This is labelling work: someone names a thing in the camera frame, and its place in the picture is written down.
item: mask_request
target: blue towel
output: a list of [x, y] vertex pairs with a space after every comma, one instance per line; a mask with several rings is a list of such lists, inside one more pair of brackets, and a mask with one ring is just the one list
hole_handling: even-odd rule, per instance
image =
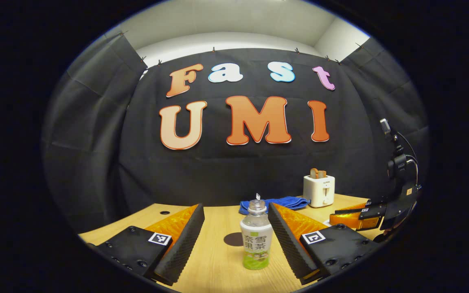
[[[309, 201], [305, 198], [297, 198], [297, 197], [284, 197], [281, 199], [265, 199], [265, 206], [267, 207], [266, 213], [269, 212], [269, 203], [274, 202], [279, 204], [280, 206], [284, 206], [286, 208], [290, 208], [291, 210], [298, 210], [300, 208], [305, 208]], [[238, 211], [242, 215], [248, 215], [249, 212], [247, 208], [249, 207], [249, 201], [241, 201], [240, 202], [240, 211]]]

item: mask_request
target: table surface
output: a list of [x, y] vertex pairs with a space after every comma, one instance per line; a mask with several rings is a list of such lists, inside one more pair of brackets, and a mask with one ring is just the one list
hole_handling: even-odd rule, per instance
[[[331, 206], [322, 208], [307, 206], [298, 212], [324, 222], [335, 210], [364, 202], [366, 202], [364, 198], [334, 195], [334, 204]], [[87, 243], [99, 245], [128, 226], [146, 228], [184, 208], [187, 206], [152, 204], [115, 223], [79, 236]], [[245, 269], [242, 265], [243, 246], [235, 247], [224, 243], [227, 234], [240, 232], [240, 221], [245, 216], [238, 213], [239, 209], [240, 206], [205, 206], [205, 221], [178, 282], [173, 286], [162, 283], [161, 285], [183, 293], [288, 293], [314, 284], [311, 282], [302, 286], [296, 279], [274, 233], [269, 265], [257, 271]], [[170, 214], [162, 215], [161, 211], [168, 211]], [[381, 234], [381, 231], [374, 229], [359, 233], [372, 240]]]

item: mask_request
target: orange letter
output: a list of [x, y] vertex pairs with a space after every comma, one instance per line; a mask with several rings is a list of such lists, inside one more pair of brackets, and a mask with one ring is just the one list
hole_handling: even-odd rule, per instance
[[328, 141], [329, 134], [325, 126], [325, 109], [327, 106], [320, 101], [309, 101], [307, 105], [312, 109], [312, 120], [314, 122], [314, 132], [311, 135], [313, 141]]
[[189, 116], [189, 133], [185, 137], [178, 137], [175, 133], [177, 113], [180, 106], [169, 106], [160, 109], [162, 116], [160, 122], [160, 140], [167, 148], [172, 150], [186, 150], [194, 146], [202, 135], [202, 110], [207, 107], [207, 102], [198, 101], [186, 106], [191, 113]]
[[227, 143], [230, 145], [242, 145], [249, 142], [249, 137], [244, 133], [244, 124], [255, 142], [262, 140], [267, 124], [269, 124], [269, 133], [265, 136], [265, 140], [268, 143], [291, 141], [285, 121], [287, 100], [281, 96], [268, 97], [260, 113], [246, 96], [230, 96], [226, 99], [226, 104], [231, 106], [232, 113], [231, 135], [227, 137]]
[[171, 89], [169, 92], [166, 94], [168, 98], [171, 98], [172, 96], [185, 93], [186, 91], [189, 91], [189, 85], [186, 85], [186, 80], [189, 83], [192, 83], [195, 81], [195, 78], [197, 78], [197, 73], [194, 72], [196, 71], [201, 71], [203, 69], [202, 64], [195, 64], [193, 66], [189, 66], [180, 70], [177, 70], [175, 72], [172, 72], [169, 76], [172, 77], [171, 80]]

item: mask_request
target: pink letter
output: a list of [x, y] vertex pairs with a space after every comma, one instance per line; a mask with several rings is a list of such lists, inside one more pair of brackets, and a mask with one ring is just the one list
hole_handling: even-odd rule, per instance
[[331, 82], [327, 78], [328, 76], [331, 76], [329, 72], [324, 71], [321, 66], [314, 67], [312, 71], [318, 73], [318, 77], [320, 78], [320, 81], [322, 82], [324, 87], [326, 87], [328, 90], [331, 90], [331, 91], [335, 89], [335, 86], [331, 84]]

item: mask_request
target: beverage bottle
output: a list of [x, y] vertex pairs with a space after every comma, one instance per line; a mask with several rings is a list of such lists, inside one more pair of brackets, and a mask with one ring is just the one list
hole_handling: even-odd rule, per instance
[[266, 211], [265, 201], [257, 193], [256, 199], [249, 202], [249, 215], [240, 221], [246, 269], [263, 269], [269, 264], [272, 226]]

